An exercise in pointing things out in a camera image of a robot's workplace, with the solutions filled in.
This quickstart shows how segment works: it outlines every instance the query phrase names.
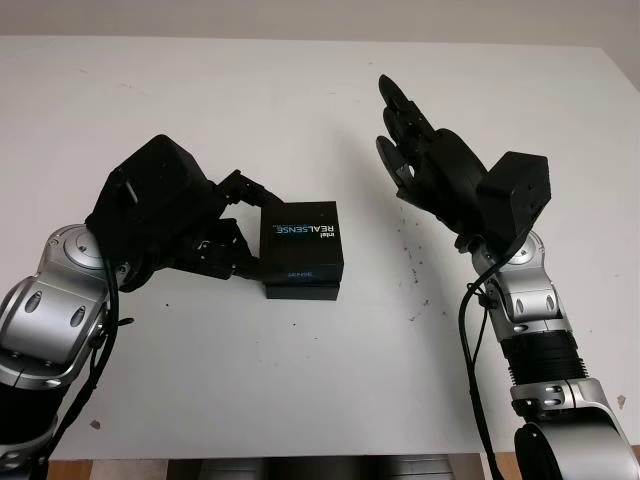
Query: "robotic hand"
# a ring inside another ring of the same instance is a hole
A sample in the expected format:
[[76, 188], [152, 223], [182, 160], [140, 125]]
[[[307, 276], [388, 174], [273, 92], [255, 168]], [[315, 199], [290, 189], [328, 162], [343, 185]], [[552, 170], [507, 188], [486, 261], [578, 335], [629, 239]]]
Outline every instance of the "robotic hand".
[[[0, 479], [46, 478], [48, 458], [96, 388], [118, 326], [132, 321], [118, 318], [118, 290], [133, 291], [167, 267], [268, 278], [235, 219], [220, 219], [239, 201], [281, 203], [238, 170], [214, 184], [160, 135], [109, 175], [85, 225], [49, 237], [37, 273], [0, 306]], [[60, 403], [88, 359], [88, 379], [56, 429]]]
[[497, 467], [465, 327], [466, 306], [484, 284], [481, 303], [509, 362], [512, 406], [526, 424], [515, 434], [524, 480], [631, 480], [638, 462], [605, 398], [588, 378], [556, 289], [544, 270], [544, 246], [531, 231], [551, 199], [545, 157], [508, 152], [487, 171], [453, 132], [434, 130], [415, 103], [380, 77], [382, 162], [398, 197], [433, 213], [458, 234], [480, 277], [463, 298], [459, 327], [474, 415], [494, 479]]

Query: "white tabletop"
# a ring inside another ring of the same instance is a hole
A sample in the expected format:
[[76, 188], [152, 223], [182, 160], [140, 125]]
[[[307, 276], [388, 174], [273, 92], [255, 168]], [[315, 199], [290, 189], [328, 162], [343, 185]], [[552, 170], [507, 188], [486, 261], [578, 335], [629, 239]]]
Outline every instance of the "white tabletop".
[[[239, 168], [288, 201], [336, 200], [342, 232], [337, 302], [266, 300], [255, 282], [176, 271], [122, 295], [136, 323], [58, 458], [480, 450], [454, 320], [474, 272], [453, 234], [395, 198], [374, 146], [381, 73], [486, 165], [507, 150], [549, 156], [553, 199], [536, 225], [547, 271], [640, 441], [640, 95], [602, 51], [4, 37], [0, 291], [161, 132], [214, 181]], [[229, 215], [257, 252], [258, 209]], [[511, 450], [522, 422], [490, 331], [478, 376], [495, 447]]]

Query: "wooden floor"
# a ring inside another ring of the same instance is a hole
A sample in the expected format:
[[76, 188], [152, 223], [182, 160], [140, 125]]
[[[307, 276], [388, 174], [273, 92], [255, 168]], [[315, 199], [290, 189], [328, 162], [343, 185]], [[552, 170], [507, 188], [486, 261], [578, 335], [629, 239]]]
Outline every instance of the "wooden floor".
[[[633, 450], [636, 457], [640, 459], [640, 446], [633, 447]], [[518, 462], [514, 453], [498, 453], [496, 454], [496, 458], [505, 480], [522, 480], [520, 470], [518, 470]], [[91, 477], [92, 466], [93, 462], [90, 460], [78, 462], [52, 462], [51, 467], [49, 468], [48, 480], [115, 480], [116, 477], [112, 477], [111, 475], [103, 476], [102, 474], [99, 474]]]

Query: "black cable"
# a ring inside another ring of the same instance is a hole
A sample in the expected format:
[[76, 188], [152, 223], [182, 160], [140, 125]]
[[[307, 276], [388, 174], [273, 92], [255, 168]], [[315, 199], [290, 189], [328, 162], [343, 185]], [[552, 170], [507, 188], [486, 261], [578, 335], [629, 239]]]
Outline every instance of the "black cable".
[[493, 452], [493, 446], [491, 445], [491, 436], [489, 435], [489, 427], [487, 426], [487, 419], [484, 416], [484, 410], [482, 409], [482, 400], [480, 399], [480, 390], [478, 389], [478, 383], [476, 381], [475, 368], [473, 365], [473, 358], [471, 351], [469, 350], [469, 341], [467, 339], [467, 326], [465, 324], [465, 316], [467, 313], [467, 306], [469, 300], [475, 294], [476, 290], [489, 278], [491, 278], [504, 264], [509, 261], [509, 257], [505, 257], [502, 261], [496, 263], [480, 275], [472, 284], [467, 288], [462, 301], [460, 302], [460, 310], [458, 311], [458, 329], [460, 332], [460, 342], [462, 343], [462, 352], [464, 353], [464, 361], [467, 367], [467, 376], [469, 378], [469, 395], [471, 396], [471, 405], [473, 407], [473, 415], [476, 420], [476, 426], [478, 427], [478, 434], [482, 441], [482, 446], [487, 453], [487, 461], [489, 463], [489, 469], [491, 470], [491, 476], [494, 480], [504, 480], [504, 477], [500, 473], [498, 464], [496, 463], [496, 456]]
[[478, 341], [476, 342], [476, 349], [473, 351], [473, 368], [476, 368], [476, 360], [478, 359], [478, 353], [480, 352], [480, 345], [482, 344], [482, 336], [484, 335], [484, 327], [487, 326], [487, 318], [489, 317], [489, 309], [484, 309], [484, 315], [482, 316], [482, 326], [480, 327], [480, 333], [478, 334]]

